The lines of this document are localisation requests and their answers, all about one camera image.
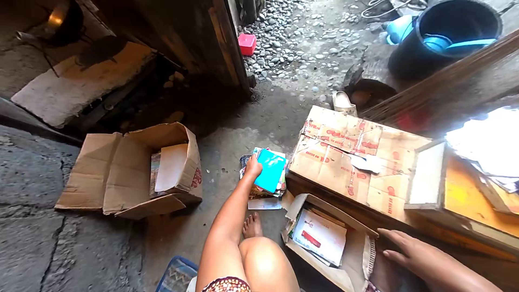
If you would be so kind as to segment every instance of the white slipper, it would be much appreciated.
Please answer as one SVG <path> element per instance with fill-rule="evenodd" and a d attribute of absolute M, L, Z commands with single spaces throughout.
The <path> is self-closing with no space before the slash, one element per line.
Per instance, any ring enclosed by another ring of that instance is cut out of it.
<path fill-rule="evenodd" d="M 334 92 L 332 95 L 333 109 L 336 112 L 344 112 L 345 114 L 357 116 L 357 106 L 351 104 L 348 95 L 344 91 Z"/>

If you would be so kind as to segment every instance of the black bucket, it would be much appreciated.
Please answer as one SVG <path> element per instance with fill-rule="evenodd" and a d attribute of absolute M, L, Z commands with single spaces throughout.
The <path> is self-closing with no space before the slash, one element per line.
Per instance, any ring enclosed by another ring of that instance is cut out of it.
<path fill-rule="evenodd" d="M 485 3 L 474 0 L 439 2 L 418 17 L 411 33 L 391 54 L 389 71 L 396 78 L 423 79 L 480 49 L 451 54 L 438 52 L 424 44 L 426 34 L 443 35 L 452 43 L 460 43 L 498 38 L 501 31 L 501 18 Z"/>

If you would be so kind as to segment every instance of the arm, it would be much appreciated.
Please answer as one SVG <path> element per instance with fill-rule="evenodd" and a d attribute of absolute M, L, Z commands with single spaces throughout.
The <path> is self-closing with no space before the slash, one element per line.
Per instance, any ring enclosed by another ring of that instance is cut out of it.
<path fill-rule="evenodd" d="M 196 291 L 220 277 L 234 276 L 247 281 L 238 244 L 249 193 L 261 171 L 262 165 L 253 155 L 247 162 L 243 178 L 214 218 L 200 259 Z"/>
<path fill-rule="evenodd" d="M 449 292 L 502 292 L 492 282 L 432 245 L 402 231 L 382 228 L 378 231 L 405 253 L 384 250 L 384 255 L 408 268 L 428 284 Z"/>

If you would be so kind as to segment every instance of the notebook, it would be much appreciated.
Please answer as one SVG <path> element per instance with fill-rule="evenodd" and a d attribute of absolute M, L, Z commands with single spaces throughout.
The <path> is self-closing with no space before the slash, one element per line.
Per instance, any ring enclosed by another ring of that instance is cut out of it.
<path fill-rule="evenodd" d="M 270 193 L 274 193 L 281 178 L 281 173 L 285 168 L 286 159 L 275 155 L 271 151 L 261 149 L 258 152 L 257 160 L 263 165 L 263 170 L 254 181 L 254 184 Z"/>

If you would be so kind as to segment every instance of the bare foot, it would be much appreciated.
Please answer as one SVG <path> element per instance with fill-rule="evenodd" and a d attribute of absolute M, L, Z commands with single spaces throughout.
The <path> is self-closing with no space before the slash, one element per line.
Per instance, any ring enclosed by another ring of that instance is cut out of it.
<path fill-rule="evenodd" d="M 243 237 L 251 238 L 255 236 L 263 236 L 260 215 L 258 212 L 249 215 L 247 220 L 243 223 Z"/>

